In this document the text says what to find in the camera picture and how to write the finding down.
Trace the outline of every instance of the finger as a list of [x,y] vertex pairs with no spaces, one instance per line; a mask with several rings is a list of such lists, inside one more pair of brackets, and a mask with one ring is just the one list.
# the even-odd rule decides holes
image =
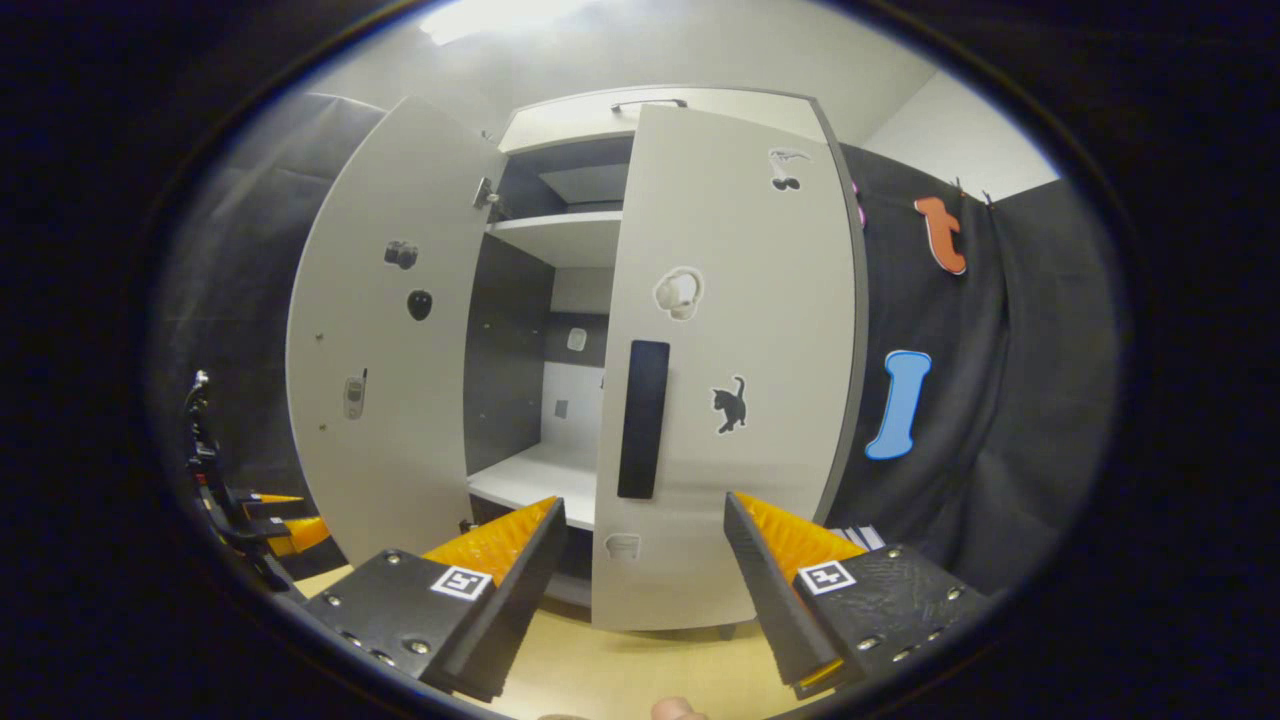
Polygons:
[[681,720],[694,712],[689,701],[682,697],[664,697],[653,705],[649,711],[652,720]]

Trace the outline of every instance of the ceiling light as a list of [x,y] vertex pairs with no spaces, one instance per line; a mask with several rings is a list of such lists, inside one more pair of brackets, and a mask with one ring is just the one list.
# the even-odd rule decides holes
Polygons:
[[431,10],[419,29],[436,45],[474,32],[522,29],[567,15],[596,0],[454,0]]

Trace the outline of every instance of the wooden floor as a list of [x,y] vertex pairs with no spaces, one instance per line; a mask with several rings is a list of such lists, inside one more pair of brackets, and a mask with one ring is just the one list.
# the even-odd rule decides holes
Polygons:
[[[311,597],[349,571],[346,566],[301,580],[298,589]],[[739,625],[733,639],[722,641],[714,629],[596,630],[584,614],[575,606],[544,601],[502,697],[493,703],[472,702],[517,720],[544,715],[643,720],[649,707],[667,696],[689,698],[694,710],[713,720],[768,717],[801,705],[778,679],[756,623]]]

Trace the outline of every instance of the black curtain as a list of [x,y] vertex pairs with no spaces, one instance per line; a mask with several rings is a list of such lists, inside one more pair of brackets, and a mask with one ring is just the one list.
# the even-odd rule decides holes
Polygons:
[[[1105,233],[1064,181],[993,206],[844,146],[867,214],[869,337],[854,451],[828,525],[874,525],[983,592],[1007,587],[1076,515],[1110,429],[1119,337]],[[964,274],[933,259],[914,201],[959,219]],[[884,357],[929,355],[901,457],[872,460]]]

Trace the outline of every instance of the yellow robot part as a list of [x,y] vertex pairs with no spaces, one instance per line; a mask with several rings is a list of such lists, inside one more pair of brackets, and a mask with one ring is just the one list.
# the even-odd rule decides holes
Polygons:
[[764,538],[773,561],[782,570],[787,585],[796,579],[800,568],[820,565],[832,560],[849,560],[867,552],[852,542],[838,537],[820,525],[792,515],[781,507],[740,492],[733,493],[751,515]]
[[323,518],[302,518],[298,520],[285,520],[284,527],[289,529],[287,538],[268,538],[271,552],[283,557],[297,555],[303,550],[312,548],[329,537],[329,527]]
[[268,503],[270,503],[270,502],[298,502],[302,498],[301,497],[293,497],[292,495],[259,493],[259,496],[256,498],[253,498],[253,500],[256,500],[257,502],[268,502]]
[[470,533],[462,534],[428,552],[422,557],[442,565],[457,565],[477,573],[493,575],[494,585],[516,564],[516,559],[541,525],[547,512],[556,505],[556,496],[508,512],[490,520]]

